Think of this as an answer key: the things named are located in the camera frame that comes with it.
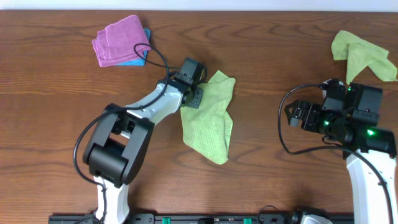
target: blue towel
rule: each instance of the blue towel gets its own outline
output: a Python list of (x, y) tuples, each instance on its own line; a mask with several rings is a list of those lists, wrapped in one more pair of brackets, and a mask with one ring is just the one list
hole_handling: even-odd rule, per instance
[[(144, 32), (145, 32), (145, 35), (147, 36), (148, 41), (149, 41), (149, 39), (150, 39), (150, 30), (145, 28)], [(145, 59), (147, 58), (147, 53), (148, 53), (148, 51), (144, 52), (144, 58)], [(144, 66), (145, 65), (145, 60), (142, 59), (142, 58), (139, 58), (139, 59), (135, 59), (135, 60), (130, 60), (128, 62), (122, 62), (122, 63), (116, 64), (116, 65)]]

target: wooden table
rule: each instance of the wooden table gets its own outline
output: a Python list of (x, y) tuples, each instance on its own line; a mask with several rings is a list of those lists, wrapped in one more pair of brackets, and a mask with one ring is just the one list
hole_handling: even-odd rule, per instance
[[(96, 208), (96, 188), (72, 166), (76, 138), (108, 103), (140, 100), (164, 76), (152, 65), (98, 66), (91, 45), (97, 30), (131, 14), (152, 30), (152, 43), (169, 64), (191, 57), (205, 63), (210, 76), (221, 70), (236, 78), (229, 161), (218, 166), (184, 145), (179, 113), (167, 117), (130, 186), (133, 210), (254, 214), (270, 204), (353, 211), (341, 152), (287, 155), (277, 135), (277, 107), (297, 85), (345, 79), (346, 62), (334, 62), (330, 50), (339, 30), (388, 49), (398, 65), (398, 14), (1, 11), (1, 223), (46, 223), (53, 213)], [(153, 52), (149, 59), (158, 60)], [(398, 83), (383, 83), (368, 68), (355, 81), (384, 89), (379, 126), (398, 133)], [(289, 101), (295, 98), (322, 102), (319, 90)], [(285, 116), (282, 125), (292, 150), (323, 144), (319, 134), (288, 127)]]

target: pink towel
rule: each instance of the pink towel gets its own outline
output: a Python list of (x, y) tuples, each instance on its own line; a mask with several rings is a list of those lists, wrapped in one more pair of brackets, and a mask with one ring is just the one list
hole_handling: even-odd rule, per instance
[[(134, 53), (134, 45), (149, 44), (138, 16), (129, 16), (117, 23), (110, 24), (105, 30), (98, 31), (97, 38), (91, 42), (100, 67), (116, 65), (139, 58)], [(140, 55), (150, 47), (138, 45)]]

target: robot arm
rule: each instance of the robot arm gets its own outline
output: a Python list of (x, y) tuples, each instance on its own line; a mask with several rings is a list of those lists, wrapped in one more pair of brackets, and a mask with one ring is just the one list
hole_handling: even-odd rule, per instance
[(391, 131), (376, 127), (382, 90), (352, 83), (346, 92), (338, 80), (328, 80), (322, 89), (325, 97), (322, 105), (297, 100), (285, 107), (289, 125), (298, 126), (301, 120), (302, 129), (340, 142), (379, 171), (386, 183), (390, 202), (369, 166), (356, 156), (343, 153), (353, 186), (355, 223), (389, 223), (388, 204), (392, 205), (394, 223), (398, 223), (394, 185), (395, 138)]
[[(105, 198), (102, 188), (98, 186), (97, 219), (103, 216), (105, 199), (107, 213), (104, 223), (122, 224), (126, 220), (129, 214), (129, 184), (141, 168), (154, 126), (167, 115), (178, 111), (182, 104), (199, 107), (203, 90), (197, 88), (197, 84), (202, 70), (202, 64), (188, 58), (167, 86), (165, 80), (159, 80), (152, 93), (125, 107), (137, 108), (147, 104), (158, 97), (166, 86), (163, 96), (153, 104), (141, 110), (111, 114), (98, 122), (83, 155), (83, 162), (89, 165), (95, 181), (106, 186)], [(105, 111), (115, 108), (118, 106), (110, 104)], [(111, 139), (111, 133), (128, 138), (127, 144), (122, 145)]]

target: green microfiber cloth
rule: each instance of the green microfiber cloth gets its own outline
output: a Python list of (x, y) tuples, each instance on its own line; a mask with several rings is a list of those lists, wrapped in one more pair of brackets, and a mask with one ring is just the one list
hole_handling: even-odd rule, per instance
[(331, 43), (331, 51), (335, 60), (347, 60), (348, 85), (366, 66), (382, 81), (396, 81), (397, 68), (387, 59), (388, 51), (350, 32), (341, 30)]
[(184, 143), (216, 164), (228, 160), (233, 122), (226, 108), (234, 84), (235, 78), (217, 71), (208, 83), (198, 85), (203, 89), (199, 108), (181, 108)]

